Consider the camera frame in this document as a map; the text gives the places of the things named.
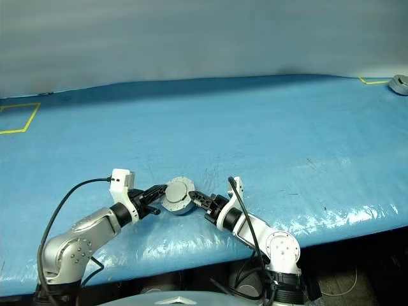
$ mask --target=yellow tape outline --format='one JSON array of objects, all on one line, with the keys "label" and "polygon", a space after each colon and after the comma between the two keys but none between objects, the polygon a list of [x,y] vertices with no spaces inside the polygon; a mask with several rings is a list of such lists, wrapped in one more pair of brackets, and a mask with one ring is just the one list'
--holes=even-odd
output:
[{"label": "yellow tape outline", "polygon": [[22,129],[9,129],[6,131],[0,131],[0,135],[3,134],[13,134],[13,133],[24,133],[28,130],[28,127],[30,126],[31,122],[33,121],[34,117],[37,114],[38,109],[40,108],[41,103],[24,103],[24,104],[13,104],[13,105],[3,105],[0,106],[0,113],[5,109],[5,108],[12,108],[12,107],[21,107],[21,106],[35,106],[36,108],[33,110],[31,113],[30,117],[28,118],[25,126]]},{"label": "yellow tape outline", "polygon": [[378,85],[378,84],[386,84],[389,83],[390,81],[366,81],[363,79],[362,76],[358,77],[360,81],[362,81],[365,85]]}]

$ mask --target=blue table surface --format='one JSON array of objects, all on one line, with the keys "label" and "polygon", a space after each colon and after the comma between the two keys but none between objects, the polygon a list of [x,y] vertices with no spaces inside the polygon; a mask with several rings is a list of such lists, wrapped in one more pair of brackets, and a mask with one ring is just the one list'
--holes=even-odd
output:
[{"label": "blue table surface", "polygon": [[[310,75],[138,82],[0,105],[33,102],[41,106],[27,132],[0,135],[1,296],[34,291],[54,208],[76,183],[113,168],[134,170],[139,189],[183,175],[223,195],[239,175],[248,210],[302,247],[408,225],[408,99],[386,85]],[[0,113],[0,122],[21,124],[31,111]],[[111,206],[108,187],[73,194],[50,235]],[[162,211],[102,247],[106,268],[89,284],[251,253],[202,210]]]}]

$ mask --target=black cable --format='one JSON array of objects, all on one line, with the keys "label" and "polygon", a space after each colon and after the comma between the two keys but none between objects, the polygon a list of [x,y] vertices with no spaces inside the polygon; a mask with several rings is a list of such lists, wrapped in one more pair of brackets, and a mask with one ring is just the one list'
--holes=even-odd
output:
[{"label": "black cable", "polygon": [[243,263],[243,265],[241,266],[241,268],[239,269],[237,276],[235,277],[235,282],[234,282],[234,289],[237,288],[238,286],[238,279],[240,279],[241,273],[244,270],[244,268],[251,262],[252,258],[255,257],[255,251],[252,252],[250,258],[248,258],[245,263]]},{"label": "black cable", "polygon": [[228,182],[231,185],[231,188],[232,188],[233,192],[235,193],[235,196],[237,197],[237,200],[238,200],[238,202],[239,202],[239,204],[241,206],[242,212],[245,215],[245,220],[248,223],[248,227],[249,227],[249,230],[251,231],[252,239],[254,240],[255,250],[258,253],[259,263],[261,265],[262,273],[263,273],[264,278],[265,278],[264,280],[266,280],[267,278],[269,278],[269,274],[268,274],[268,272],[267,272],[267,270],[265,268],[265,265],[263,263],[262,253],[261,253],[261,250],[259,249],[258,239],[256,238],[254,227],[252,226],[252,222],[251,222],[251,219],[249,218],[248,211],[245,208],[244,202],[242,201],[240,195],[238,194],[237,187],[235,186],[236,182],[235,182],[234,178],[229,177]]},{"label": "black cable", "polygon": [[239,286],[239,284],[241,284],[241,282],[246,279],[248,276],[250,276],[252,273],[258,272],[258,271],[262,271],[260,266],[257,266],[256,268],[252,268],[248,271],[246,271],[244,273],[244,275],[238,279],[238,282],[235,283],[235,288],[237,288]]},{"label": "black cable", "polygon": [[225,293],[226,295],[233,295],[232,292],[230,290],[228,290],[226,287],[224,287],[223,285],[221,285],[219,282],[217,282],[215,279],[210,279],[210,282],[217,287],[218,289],[220,289],[223,293]]},{"label": "black cable", "polygon": [[269,299],[268,303],[266,303],[265,306],[272,306],[273,301],[275,300],[275,294],[276,294],[276,290],[274,290],[274,288],[272,288],[272,294],[270,296],[270,299]]},{"label": "black cable", "polygon": [[237,290],[235,290],[233,288],[223,286],[219,282],[217,282],[215,279],[210,279],[210,281],[211,281],[212,284],[214,284],[218,289],[220,289],[226,295],[232,295],[232,296],[239,295],[239,296],[242,296],[243,298],[247,298],[249,300],[257,301],[257,300],[259,300],[259,299],[261,299],[263,297],[263,294],[265,292],[264,290],[262,290],[260,295],[251,296],[251,295],[246,295],[244,293],[241,293],[241,292],[239,292],[239,291],[237,291]]},{"label": "black cable", "polygon": [[84,287],[91,278],[93,278],[96,274],[98,274],[100,271],[102,271],[105,268],[105,266],[100,261],[98,261],[94,256],[91,257],[91,260],[95,264],[97,264],[99,268],[88,275],[88,277],[82,282],[81,287]]},{"label": "black cable", "polygon": [[89,184],[89,183],[93,183],[93,182],[110,182],[110,177],[108,178],[95,178],[93,180],[86,180],[82,183],[79,183],[78,185],[74,186],[70,191],[68,191],[68,193],[65,195],[65,197],[61,200],[61,202],[58,204],[57,208],[54,210],[54,213],[52,214],[47,227],[45,228],[43,237],[41,238],[41,243],[40,246],[38,247],[38,251],[37,251],[37,270],[38,270],[38,278],[40,280],[40,284],[42,287],[44,287],[44,290],[46,293],[48,293],[48,299],[50,300],[51,304],[53,304],[54,306],[58,306],[58,302],[57,300],[49,294],[49,287],[47,284],[47,280],[45,279],[45,275],[44,275],[44,270],[43,270],[43,261],[42,261],[42,254],[44,251],[44,246],[45,246],[45,242],[47,241],[47,237],[48,234],[50,233],[51,230],[51,226],[53,225],[55,218],[57,217],[57,214],[59,213],[59,211],[61,210],[62,206],[64,205],[64,203],[66,202],[66,200],[69,198],[69,196],[75,191],[77,190],[79,187]]}]

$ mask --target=round metal object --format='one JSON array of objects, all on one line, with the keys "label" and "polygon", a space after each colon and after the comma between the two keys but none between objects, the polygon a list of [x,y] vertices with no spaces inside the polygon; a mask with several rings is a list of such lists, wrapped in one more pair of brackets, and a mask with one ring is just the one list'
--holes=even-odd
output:
[{"label": "round metal object", "polygon": [[408,76],[396,75],[391,79],[388,86],[397,94],[408,96]]},{"label": "round metal object", "polygon": [[189,191],[196,190],[194,183],[187,177],[176,177],[167,183],[161,204],[169,212],[182,215],[195,205],[191,201]]}]

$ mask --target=metallic surface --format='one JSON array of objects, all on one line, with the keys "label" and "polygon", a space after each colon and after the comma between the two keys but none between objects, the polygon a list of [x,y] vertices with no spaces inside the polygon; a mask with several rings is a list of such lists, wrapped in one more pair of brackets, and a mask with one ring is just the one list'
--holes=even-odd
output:
[{"label": "metallic surface", "polygon": [[164,196],[161,198],[162,206],[169,212],[182,215],[194,208],[189,191],[194,191],[192,180],[187,177],[176,177],[169,181]]},{"label": "metallic surface", "polygon": [[[183,175],[197,190],[225,196],[228,176],[239,175],[248,211],[301,247],[406,226],[406,99],[358,79],[273,76],[0,100],[41,102],[26,133],[0,136],[0,295],[34,291],[38,244],[61,198],[118,167],[136,172],[139,189]],[[108,188],[73,193],[50,237],[112,206]],[[89,285],[250,255],[202,210],[180,217],[163,209],[95,253],[105,269]]]},{"label": "metallic surface", "polygon": [[49,284],[76,282],[84,276],[91,256],[120,233],[112,210],[102,208],[84,217],[62,235],[51,238],[43,251],[43,269]]},{"label": "metallic surface", "polygon": [[408,96],[408,76],[395,75],[390,80],[388,86],[397,94]]},{"label": "metallic surface", "polygon": [[147,295],[135,295],[112,301],[101,306],[156,306],[156,305],[223,305],[254,306],[247,300],[223,293],[204,291],[169,291],[153,292]]},{"label": "metallic surface", "polygon": [[181,287],[180,272],[170,272],[155,275],[144,280],[144,287],[140,291],[143,293],[152,293],[158,291],[174,291]]},{"label": "metallic surface", "polygon": [[[235,279],[245,261],[233,261],[229,264],[228,267],[228,286],[231,288],[235,287]],[[248,272],[251,268],[254,268],[253,265],[246,265],[245,268],[242,270],[242,274]],[[239,285],[237,286],[236,290],[251,296],[259,296],[262,292],[262,282],[259,278],[258,273],[249,274],[245,279],[243,279]],[[256,302],[257,305],[262,305],[262,300]]]}]

